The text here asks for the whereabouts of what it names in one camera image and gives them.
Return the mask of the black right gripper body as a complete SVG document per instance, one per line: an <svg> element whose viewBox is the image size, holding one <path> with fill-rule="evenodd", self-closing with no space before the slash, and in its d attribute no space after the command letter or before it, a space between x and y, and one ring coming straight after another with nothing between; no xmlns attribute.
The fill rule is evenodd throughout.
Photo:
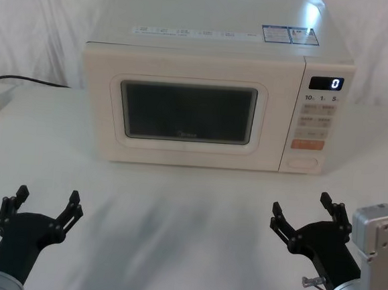
<svg viewBox="0 0 388 290"><path fill-rule="evenodd" d="M351 228L351 224L321 221L295 230L289 238L289 251L311 260L325 280L326 290L361 277L360 267L346 247Z"/></svg>

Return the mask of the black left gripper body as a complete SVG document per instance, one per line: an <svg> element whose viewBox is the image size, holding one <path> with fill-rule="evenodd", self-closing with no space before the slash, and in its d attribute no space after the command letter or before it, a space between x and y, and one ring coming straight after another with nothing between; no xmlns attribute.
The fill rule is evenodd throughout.
<svg viewBox="0 0 388 290"><path fill-rule="evenodd" d="M0 213L0 272L24 284L41 251L63 241L63 223L38 213Z"/></svg>

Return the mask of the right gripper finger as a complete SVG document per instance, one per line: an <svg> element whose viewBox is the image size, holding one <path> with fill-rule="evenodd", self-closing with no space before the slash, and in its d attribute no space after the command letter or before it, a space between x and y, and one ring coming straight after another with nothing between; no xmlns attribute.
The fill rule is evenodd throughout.
<svg viewBox="0 0 388 290"><path fill-rule="evenodd" d="M293 255L301 254L304 235L301 229L294 230L287 222L278 202L273 203L272 212L273 216L270 219L269 227L285 243L290 253Z"/></svg>
<svg viewBox="0 0 388 290"><path fill-rule="evenodd" d="M352 232L352 224L349 222L344 203L333 203L328 192L322 192L320 196L321 205L332 217L332 221L338 226L345 238L349 238Z"/></svg>

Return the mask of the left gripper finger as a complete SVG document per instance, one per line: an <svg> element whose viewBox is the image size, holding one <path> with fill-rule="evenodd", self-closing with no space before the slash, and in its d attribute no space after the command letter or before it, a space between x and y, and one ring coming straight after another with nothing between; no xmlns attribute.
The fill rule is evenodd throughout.
<svg viewBox="0 0 388 290"><path fill-rule="evenodd" d="M68 204L50 227L50 243L58 244L65 240L69 230L84 216L80 204L80 195L78 191L73 191L68 200Z"/></svg>
<svg viewBox="0 0 388 290"><path fill-rule="evenodd" d="M17 214L20 206L26 201L29 196L28 187L26 185L22 185L16 191L14 196L4 197L2 199L2 204L0 207L0 229L8 223L9 218L14 214Z"/></svg>

